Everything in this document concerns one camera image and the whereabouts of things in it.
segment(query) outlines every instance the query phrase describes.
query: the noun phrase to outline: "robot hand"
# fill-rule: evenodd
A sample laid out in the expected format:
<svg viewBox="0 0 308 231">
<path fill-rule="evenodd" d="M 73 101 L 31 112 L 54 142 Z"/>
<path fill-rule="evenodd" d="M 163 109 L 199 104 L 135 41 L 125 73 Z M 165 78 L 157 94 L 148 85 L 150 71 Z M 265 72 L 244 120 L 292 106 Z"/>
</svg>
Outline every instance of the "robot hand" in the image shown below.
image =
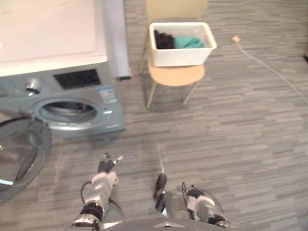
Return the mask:
<svg viewBox="0 0 308 231">
<path fill-rule="evenodd" d="M 99 231 L 101 229 L 101 222 L 108 210 L 113 187 L 118 183 L 116 172 L 110 171 L 122 159 L 123 156 L 120 156 L 113 161 L 108 154 L 104 155 L 99 163 L 98 173 L 91 180 L 91 191 L 84 199 L 84 207 L 67 231 Z"/>
</svg>

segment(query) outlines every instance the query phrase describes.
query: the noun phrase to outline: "white basket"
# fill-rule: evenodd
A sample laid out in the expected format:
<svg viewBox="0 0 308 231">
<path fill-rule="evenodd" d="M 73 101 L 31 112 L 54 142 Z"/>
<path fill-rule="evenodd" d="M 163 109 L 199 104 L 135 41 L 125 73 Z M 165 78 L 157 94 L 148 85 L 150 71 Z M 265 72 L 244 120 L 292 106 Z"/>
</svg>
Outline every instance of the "white basket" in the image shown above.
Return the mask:
<svg viewBox="0 0 308 231">
<path fill-rule="evenodd" d="M 157 49 L 154 31 L 176 36 L 196 36 L 205 48 Z M 151 55 L 154 66 L 201 65 L 217 47 L 207 23 L 152 23 L 150 24 Z"/>
</svg>

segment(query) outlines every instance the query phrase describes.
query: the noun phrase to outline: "chair leg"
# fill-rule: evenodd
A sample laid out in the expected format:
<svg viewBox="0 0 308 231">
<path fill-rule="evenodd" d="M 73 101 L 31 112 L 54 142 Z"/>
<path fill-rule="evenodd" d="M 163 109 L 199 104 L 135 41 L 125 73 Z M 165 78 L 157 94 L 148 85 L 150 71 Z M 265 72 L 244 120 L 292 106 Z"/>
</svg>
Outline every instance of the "chair leg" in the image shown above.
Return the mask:
<svg viewBox="0 0 308 231">
<path fill-rule="evenodd" d="M 154 92 L 155 92 L 155 89 L 156 89 L 156 85 L 157 85 L 157 83 L 153 80 L 152 87 L 151 87 L 151 92 L 150 92 L 150 96 L 149 96 L 146 108 L 149 108 L 151 106 L 152 99 L 153 99 L 153 96 L 154 96 Z"/>
<path fill-rule="evenodd" d="M 200 80 L 194 83 L 193 87 L 191 88 L 191 90 L 189 91 L 188 95 L 186 96 L 186 99 L 184 100 L 183 105 L 185 105 L 187 103 L 187 101 L 189 100 L 189 98 L 193 94 L 194 90 L 198 86 L 199 82 L 200 82 Z"/>
<path fill-rule="evenodd" d="M 139 74 L 140 75 L 143 72 L 144 57 L 145 57 L 146 50 L 148 48 L 148 42 L 149 42 L 149 31 L 147 30 L 146 36 L 145 36 L 144 45 L 143 45 L 143 49 L 142 49 L 142 53 L 141 53 L 141 59 L 140 59 L 140 63 L 139 63 Z"/>
</svg>

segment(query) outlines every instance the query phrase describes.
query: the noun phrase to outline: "control panel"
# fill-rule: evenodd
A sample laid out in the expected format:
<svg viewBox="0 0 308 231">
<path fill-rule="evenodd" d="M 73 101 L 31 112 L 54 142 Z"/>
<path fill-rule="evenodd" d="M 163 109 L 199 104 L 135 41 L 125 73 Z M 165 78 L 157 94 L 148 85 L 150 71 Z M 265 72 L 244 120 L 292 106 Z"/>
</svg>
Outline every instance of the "control panel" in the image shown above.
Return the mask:
<svg viewBox="0 0 308 231">
<path fill-rule="evenodd" d="M 100 85 L 95 69 L 54 75 L 64 90 Z"/>
</svg>

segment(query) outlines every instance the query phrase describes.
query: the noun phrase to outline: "gray floor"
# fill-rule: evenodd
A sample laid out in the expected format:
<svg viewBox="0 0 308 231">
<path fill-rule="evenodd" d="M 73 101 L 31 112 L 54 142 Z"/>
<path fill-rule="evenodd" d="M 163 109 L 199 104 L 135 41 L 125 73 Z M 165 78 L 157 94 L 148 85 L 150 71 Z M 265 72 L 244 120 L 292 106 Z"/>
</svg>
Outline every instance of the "gray floor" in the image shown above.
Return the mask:
<svg viewBox="0 0 308 231">
<path fill-rule="evenodd" d="M 231 46 L 239 34 L 247 51 L 278 70 L 308 98 L 306 0 L 212 1 L 204 16 L 218 48 L 187 106 L 187 87 L 159 86 L 145 109 L 151 79 L 137 75 L 146 22 L 144 0 L 127 0 L 133 80 L 119 84 L 127 129 L 118 139 L 54 139 L 40 175 L 0 206 L 2 231 L 62 231 L 82 203 L 79 189 L 101 155 L 124 155 L 115 168 L 115 198 L 127 219 L 157 217 L 152 190 L 158 153 L 169 176 L 211 191 L 242 230 L 308 229 L 307 106 L 275 74 Z"/>
</svg>

